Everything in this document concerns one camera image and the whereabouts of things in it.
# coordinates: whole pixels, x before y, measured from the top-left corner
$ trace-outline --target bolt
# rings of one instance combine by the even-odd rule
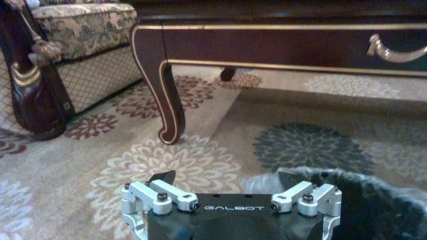
[[[274,214],[279,212],[279,205],[278,205],[278,203],[274,202],[274,203],[271,204],[271,207],[270,207],[270,208],[271,208],[271,211],[272,211]]]
[[[195,212],[199,208],[200,208],[200,203],[199,203],[199,201],[194,201],[194,202],[190,204],[190,210],[191,210],[192,212]]]
[[[304,202],[304,203],[307,203],[307,204],[311,204],[312,202],[314,202],[314,195],[311,195],[311,194],[304,194],[303,196],[302,196],[302,201]]]
[[[159,192],[158,201],[164,202],[168,199],[168,194],[166,192]]]

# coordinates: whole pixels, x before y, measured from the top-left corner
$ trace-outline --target armchair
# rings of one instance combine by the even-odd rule
[[[0,0],[0,128],[36,140],[59,136],[76,113],[142,78],[132,6],[83,1],[46,0],[30,10]]]

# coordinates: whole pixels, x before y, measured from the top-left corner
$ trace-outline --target patterned rug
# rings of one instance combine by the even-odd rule
[[[176,170],[196,193],[243,193],[279,167],[340,168],[427,190],[427,81],[175,66],[187,128],[158,139],[144,84],[102,103],[44,142],[0,132],[0,240],[131,239],[120,188]]]

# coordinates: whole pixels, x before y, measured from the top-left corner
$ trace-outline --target lattice fabric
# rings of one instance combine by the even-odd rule
[[[30,131],[19,124],[12,105],[12,86],[8,73],[8,66],[3,51],[0,50],[0,128],[20,134],[30,134]]]
[[[143,77],[130,46],[87,60],[60,64],[58,71],[76,113]]]

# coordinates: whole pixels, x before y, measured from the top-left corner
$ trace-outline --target drawer handle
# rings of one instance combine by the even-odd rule
[[[422,49],[412,52],[396,52],[388,49],[380,40],[380,35],[374,34],[368,40],[371,45],[368,46],[368,50],[366,55],[374,56],[375,53],[378,56],[391,63],[406,63],[419,59],[422,56],[427,54],[427,46]]]

